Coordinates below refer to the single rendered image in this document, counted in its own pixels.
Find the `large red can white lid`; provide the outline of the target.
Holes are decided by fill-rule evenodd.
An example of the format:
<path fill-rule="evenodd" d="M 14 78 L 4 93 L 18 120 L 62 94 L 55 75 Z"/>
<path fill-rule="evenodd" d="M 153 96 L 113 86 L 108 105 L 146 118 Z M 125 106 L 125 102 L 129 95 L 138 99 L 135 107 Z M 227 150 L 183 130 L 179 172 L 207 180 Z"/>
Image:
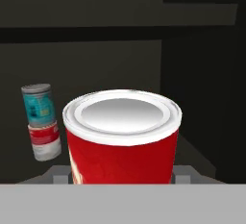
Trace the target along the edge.
<path fill-rule="evenodd" d="M 62 111 L 73 183 L 169 184 L 182 110 L 132 89 L 85 94 Z"/>

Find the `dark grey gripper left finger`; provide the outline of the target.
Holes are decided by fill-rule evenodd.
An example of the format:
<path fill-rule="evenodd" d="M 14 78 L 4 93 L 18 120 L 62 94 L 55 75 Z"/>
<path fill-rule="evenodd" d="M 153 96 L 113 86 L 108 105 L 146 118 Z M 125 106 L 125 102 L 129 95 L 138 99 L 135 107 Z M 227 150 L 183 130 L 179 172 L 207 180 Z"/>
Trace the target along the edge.
<path fill-rule="evenodd" d="M 23 181 L 22 185 L 68 185 L 72 183 L 69 165 L 53 165 L 44 174 Z"/>

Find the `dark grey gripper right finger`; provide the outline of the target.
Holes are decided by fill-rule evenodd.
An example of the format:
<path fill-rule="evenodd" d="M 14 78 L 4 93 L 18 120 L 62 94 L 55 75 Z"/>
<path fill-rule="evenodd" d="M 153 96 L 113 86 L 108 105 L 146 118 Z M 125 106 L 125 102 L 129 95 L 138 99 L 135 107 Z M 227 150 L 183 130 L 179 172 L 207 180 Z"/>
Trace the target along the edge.
<path fill-rule="evenodd" d="M 220 184 L 220 181 L 201 175 L 190 165 L 175 165 L 173 167 L 172 184 Z"/>

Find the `dark cabinet shelf board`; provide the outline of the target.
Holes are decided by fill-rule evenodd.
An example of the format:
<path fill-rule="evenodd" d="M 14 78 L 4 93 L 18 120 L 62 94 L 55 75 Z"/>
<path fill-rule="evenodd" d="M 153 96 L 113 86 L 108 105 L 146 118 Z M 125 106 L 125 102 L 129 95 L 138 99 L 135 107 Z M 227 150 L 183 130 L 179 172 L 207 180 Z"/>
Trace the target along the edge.
<path fill-rule="evenodd" d="M 203 32 L 231 31 L 235 28 L 237 7 L 237 4 L 223 4 L 225 11 L 216 16 L 220 21 L 214 25 L 0 28 L 0 44 L 164 40 Z"/>

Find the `red and white can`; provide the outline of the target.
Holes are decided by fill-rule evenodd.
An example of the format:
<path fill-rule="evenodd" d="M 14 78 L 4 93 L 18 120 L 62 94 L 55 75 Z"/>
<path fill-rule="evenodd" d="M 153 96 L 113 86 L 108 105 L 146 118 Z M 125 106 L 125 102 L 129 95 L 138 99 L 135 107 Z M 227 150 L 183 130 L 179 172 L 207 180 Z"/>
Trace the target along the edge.
<path fill-rule="evenodd" d="M 56 122 L 41 128 L 28 126 L 28 130 L 37 161 L 53 160 L 62 152 L 60 131 Z"/>

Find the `teal label can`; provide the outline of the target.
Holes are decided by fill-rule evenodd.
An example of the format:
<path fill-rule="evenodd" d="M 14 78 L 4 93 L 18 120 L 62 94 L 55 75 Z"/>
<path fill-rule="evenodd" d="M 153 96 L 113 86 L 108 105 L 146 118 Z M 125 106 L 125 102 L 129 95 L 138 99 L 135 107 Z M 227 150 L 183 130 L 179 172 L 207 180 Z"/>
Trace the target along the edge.
<path fill-rule="evenodd" d="M 35 84 L 21 88 L 29 125 L 34 128 L 49 126 L 56 121 L 50 84 Z"/>

